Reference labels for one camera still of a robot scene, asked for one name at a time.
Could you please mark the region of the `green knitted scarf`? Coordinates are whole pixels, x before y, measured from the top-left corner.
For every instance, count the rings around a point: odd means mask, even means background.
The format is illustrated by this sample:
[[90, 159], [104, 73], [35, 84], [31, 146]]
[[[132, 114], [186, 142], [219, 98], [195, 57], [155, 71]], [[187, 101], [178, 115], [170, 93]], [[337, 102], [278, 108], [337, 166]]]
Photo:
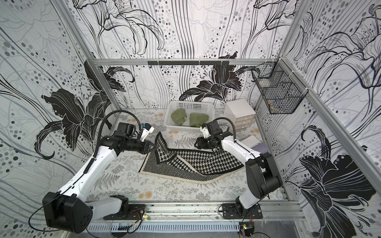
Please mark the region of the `green knitted scarf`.
[[191, 113], [190, 114], [190, 127], [200, 128], [209, 120], [209, 115], [200, 114], [200, 113]]
[[177, 126], [182, 126], [184, 122], [186, 121], [186, 118], [187, 118], [187, 113], [185, 109], [183, 108], [176, 109], [171, 114], [171, 119]]

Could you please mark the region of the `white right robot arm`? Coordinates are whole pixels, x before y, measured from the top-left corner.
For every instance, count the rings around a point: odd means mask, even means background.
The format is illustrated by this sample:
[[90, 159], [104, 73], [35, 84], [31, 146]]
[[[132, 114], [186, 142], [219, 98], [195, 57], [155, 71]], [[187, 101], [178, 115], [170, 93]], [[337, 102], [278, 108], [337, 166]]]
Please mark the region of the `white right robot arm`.
[[274, 157], [244, 145], [237, 139], [235, 127], [232, 129], [232, 132], [223, 131], [217, 119], [202, 124], [199, 127], [202, 137], [194, 145], [198, 149], [226, 151], [245, 166], [248, 189], [236, 198], [235, 208], [238, 212], [246, 212], [282, 187], [283, 181]]

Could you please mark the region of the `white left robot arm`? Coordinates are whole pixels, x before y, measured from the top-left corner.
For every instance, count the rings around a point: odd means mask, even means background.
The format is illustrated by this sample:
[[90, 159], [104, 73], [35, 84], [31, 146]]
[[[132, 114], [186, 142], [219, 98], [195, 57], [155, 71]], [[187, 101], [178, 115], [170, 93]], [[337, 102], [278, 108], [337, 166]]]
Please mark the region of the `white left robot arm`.
[[157, 150], [157, 146], [147, 140], [153, 132], [154, 127], [150, 124], [143, 124], [136, 132], [134, 125], [120, 123], [111, 136], [100, 139], [97, 151], [73, 178], [59, 191], [44, 196], [42, 203], [47, 226], [79, 234], [95, 220], [127, 218], [131, 210], [128, 198], [123, 195], [90, 203], [86, 199], [104, 170], [121, 152], [146, 155]]

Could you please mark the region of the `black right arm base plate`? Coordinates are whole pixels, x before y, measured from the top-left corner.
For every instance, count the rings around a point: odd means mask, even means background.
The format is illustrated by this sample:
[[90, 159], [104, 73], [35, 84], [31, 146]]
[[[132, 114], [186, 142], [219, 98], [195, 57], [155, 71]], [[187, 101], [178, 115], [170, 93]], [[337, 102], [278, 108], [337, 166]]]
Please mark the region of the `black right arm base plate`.
[[218, 212], [222, 213], [222, 216], [226, 220], [235, 219], [262, 219], [262, 209], [259, 204], [253, 205], [249, 209], [241, 207], [239, 204], [235, 203], [223, 203], [218, 208]]

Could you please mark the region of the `black white patterned scarf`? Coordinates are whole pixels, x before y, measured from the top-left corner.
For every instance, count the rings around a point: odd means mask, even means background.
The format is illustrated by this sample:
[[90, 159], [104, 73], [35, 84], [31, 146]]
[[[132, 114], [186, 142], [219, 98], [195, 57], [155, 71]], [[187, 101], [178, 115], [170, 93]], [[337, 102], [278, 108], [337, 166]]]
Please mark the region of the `black white patterned scarf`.
[[208, 152], [172, 149], [162, 135], [155, 139], [157, 150], [147, 154], [139, 173], [166, 179], [207, 184], [222, 179], [244, 165], [226, 151]]

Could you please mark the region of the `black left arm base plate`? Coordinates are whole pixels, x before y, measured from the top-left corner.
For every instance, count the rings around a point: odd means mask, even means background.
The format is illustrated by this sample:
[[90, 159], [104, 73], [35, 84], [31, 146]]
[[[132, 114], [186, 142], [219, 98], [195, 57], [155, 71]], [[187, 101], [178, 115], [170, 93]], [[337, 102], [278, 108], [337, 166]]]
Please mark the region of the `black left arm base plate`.
[[147, 206], [145, 204], [123, 205], [118, 213], [103, 217], [106, 221], [111, 220], [129, 220], [139, 221], [143, 218]]

